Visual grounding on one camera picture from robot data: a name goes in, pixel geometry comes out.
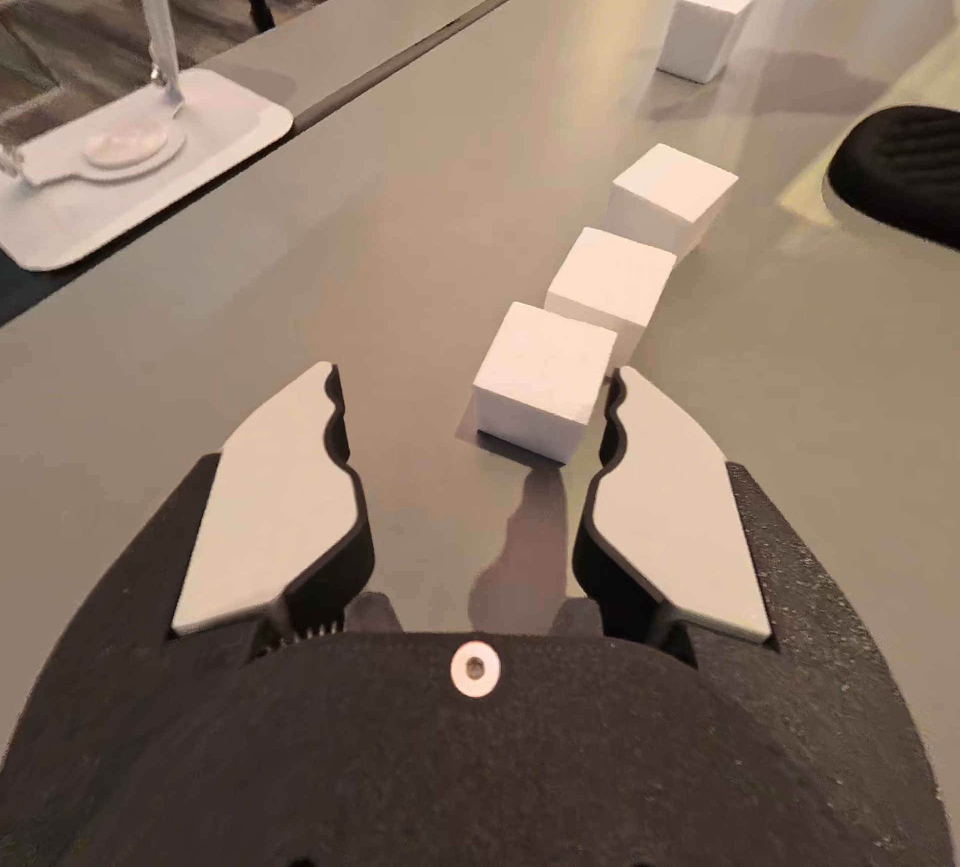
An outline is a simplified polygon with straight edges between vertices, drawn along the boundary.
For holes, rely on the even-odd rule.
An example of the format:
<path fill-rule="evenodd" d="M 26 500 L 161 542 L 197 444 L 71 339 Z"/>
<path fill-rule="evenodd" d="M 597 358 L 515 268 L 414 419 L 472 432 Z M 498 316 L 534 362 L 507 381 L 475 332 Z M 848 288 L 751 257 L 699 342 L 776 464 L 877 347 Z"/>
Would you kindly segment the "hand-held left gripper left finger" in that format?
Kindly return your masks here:
<path fill-rule="evenodd" d="M 340 371 L 320 361 L 223 443 L 174 634 L 254 617 L 292 640 L 342 619 L 376 558 L 345 413 Z"/>

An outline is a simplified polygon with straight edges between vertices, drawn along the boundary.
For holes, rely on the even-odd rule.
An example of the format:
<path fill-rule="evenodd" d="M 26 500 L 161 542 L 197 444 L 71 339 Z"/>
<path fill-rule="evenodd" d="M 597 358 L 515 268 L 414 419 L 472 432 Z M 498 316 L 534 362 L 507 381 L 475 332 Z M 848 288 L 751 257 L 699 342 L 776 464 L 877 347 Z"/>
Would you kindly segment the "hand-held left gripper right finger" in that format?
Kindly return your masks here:
<path fill-rule="evenodd" d="M 752 645 L 773 637 L 727 458 L 636 369 L 616 369 L 601 469 L 572 571 L 609 637 L 663 648 L 677 624 Z"/>

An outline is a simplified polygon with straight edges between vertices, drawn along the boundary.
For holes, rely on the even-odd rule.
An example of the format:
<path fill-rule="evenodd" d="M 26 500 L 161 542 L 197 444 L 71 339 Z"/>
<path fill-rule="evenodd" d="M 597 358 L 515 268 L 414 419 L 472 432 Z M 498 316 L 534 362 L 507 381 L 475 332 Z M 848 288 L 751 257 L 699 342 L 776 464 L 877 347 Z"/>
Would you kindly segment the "white hard foam cube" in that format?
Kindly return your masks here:
<path fill-rule="evenodd" d="M 724 70 L 757 0 L 676 0 L 655 69 L 706 85 Z"/>
<path fill-rule="evenodd" d="M 658 143 L 611 183 L 602 228 L 682 261 L 737 182 L 728 170 Z"/>
<path fill-rule="evenodd" d="M 543 307 L 612 331 L 609 371 L 627 364 L 678 261 L 667 250 L 584 228 L 551 281 Z"/>
<path fill-rule="evenodd" d="M 472 383 L 475 429 L 567 464 L 605 381 L 617 334 L 519 301 Z"/>

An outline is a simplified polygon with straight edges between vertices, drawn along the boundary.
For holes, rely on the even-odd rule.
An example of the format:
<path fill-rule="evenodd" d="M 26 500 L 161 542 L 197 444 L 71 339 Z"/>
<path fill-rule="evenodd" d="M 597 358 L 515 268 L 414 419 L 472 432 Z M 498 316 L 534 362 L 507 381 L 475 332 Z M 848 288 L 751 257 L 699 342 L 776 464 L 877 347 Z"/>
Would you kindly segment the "black padded wrist rest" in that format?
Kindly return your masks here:
<path fill-rule="evenodd" d="M 864 117 L 825 173 L 848 207 L 914 237 L 959 250 L 959 112 L 893 105 Z"/>

